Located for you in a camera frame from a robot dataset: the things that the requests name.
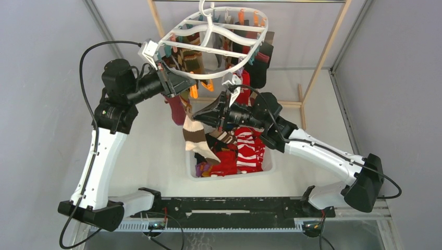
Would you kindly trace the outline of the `red white striped sock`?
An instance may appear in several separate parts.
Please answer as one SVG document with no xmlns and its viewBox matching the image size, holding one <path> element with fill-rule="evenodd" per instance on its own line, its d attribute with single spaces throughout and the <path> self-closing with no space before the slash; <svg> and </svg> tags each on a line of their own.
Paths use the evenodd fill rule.
<svg viewBox="0 0 442 250">
<path fill-rule="evenodd" d="M 260 139 L 262 130 L 239 127 L 235 130 L 237 142 L 236 165 L 240 173 L 261 172 L 265 145 Z"/>
</svg>

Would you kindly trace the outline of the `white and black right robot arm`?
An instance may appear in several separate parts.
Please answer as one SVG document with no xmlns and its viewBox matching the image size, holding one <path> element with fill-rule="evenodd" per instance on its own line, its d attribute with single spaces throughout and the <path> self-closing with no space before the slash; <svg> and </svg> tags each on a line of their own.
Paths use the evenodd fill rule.
<svg viewBox="0 0 442 250">
<path fill-rule="evenodd" d="M 306 190 L 301 202 L 306 216 L 314 217 L 322 209 L 339 205 L 370 213 L 384 183 L 381 159 L 375 154 L 367 157 L 350 154 L 312 137 L 281 117 L 282 108 L 270 92 L 259 94 L 253 105 L 247 106 L 231 104 L 223 91 L 192 118 L 214 127 L 231 123 L 263 129 L 260 138 L 267 148 L 306 159 L 337 177 L 337 183 Z"/>
</svg>

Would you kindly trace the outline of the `orange clothespin clip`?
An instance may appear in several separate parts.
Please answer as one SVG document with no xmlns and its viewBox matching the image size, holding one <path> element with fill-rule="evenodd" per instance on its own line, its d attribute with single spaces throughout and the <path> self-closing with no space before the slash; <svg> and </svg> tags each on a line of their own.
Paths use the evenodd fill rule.
<svg viewBox="0 0 442 250">
<path fill-rule="evenodd" d="M 205 89 L 207 89 L 208 91 L 210 91 L 210 92 L 214 91 L 214 84 L 213 84 L 212 79 L 201 80 L 200 82 L 201 82 L 202 86 Z"/>
<path fill-rule="evenodd" d="M 198 94 L 198 84 L 194 84 L 193 86 L 191 86 L 189 91 L 190 91 L 190 97 L 191 98 L 197 99 L 199 97 L 199 94 Z"/>
</svg>

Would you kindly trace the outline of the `white round clip hanger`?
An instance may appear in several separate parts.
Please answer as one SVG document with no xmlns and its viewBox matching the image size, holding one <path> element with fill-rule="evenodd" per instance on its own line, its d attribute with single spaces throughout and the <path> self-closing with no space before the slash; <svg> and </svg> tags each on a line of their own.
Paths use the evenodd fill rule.
<svg viewBox="0 0 442 250">
<path fill-rule="evenodd" d="M 214 6 L 204 7 L 205 1 L 199 1 L 198 11 L 177 24 L 159 42 L 159 46 L 187 48 L 221 57 L 236 58 L 237 64 L 229 68 L 208 74 L 195 74 L 173 69 L 172 72 L 195 80 L 222 78 L 234 73 L 247 63 L 252 64 L 259 52 L 268 31 L 268 18 L 262 11 L 248 7 Z M 180 36 L 200 34 L 200 45 L 179 42 Z M 229 42 L 247 47 L 247 53 L 234 52 L 215 45 L 215 37 L 225 38 Z"/>
</svg>

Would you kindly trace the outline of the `olive and orange sock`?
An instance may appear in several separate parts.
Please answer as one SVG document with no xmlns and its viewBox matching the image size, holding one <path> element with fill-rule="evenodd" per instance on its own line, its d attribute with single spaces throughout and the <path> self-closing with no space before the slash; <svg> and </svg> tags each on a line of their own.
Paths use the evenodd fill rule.
<svg viewBox="0 0 442 250">
<path fill-rule="evenodd" d="M 190 103 L 190 90 L 187 89 L 179 94 L 182 106 L 186 113 L 192 112 L 192 105 Z"/>
</svg>

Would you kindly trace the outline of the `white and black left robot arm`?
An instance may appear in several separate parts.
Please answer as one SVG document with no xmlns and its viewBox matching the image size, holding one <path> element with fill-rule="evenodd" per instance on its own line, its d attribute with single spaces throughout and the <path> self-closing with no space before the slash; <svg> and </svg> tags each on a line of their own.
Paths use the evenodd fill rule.
<svg viewBox="0 0 442 250">
<path fill-rule="evenodd" d="M 139 76 L 125 59 L 108 62 L 102 73 L 107 97 L 93 113 L 90 153 L 71 198 L 61 201 L 58 212 L 109 232 L 126 217 L 144 211 L 150 217 L 162 213 L 163 203 L 149 189 L 120 197 L 109 197 L 109 185 L 116 159 L 138 115 L 136 105 L 156 95 L 175 97 L 194 81 L 157 62 L 155 68 Z"/>
</svg>

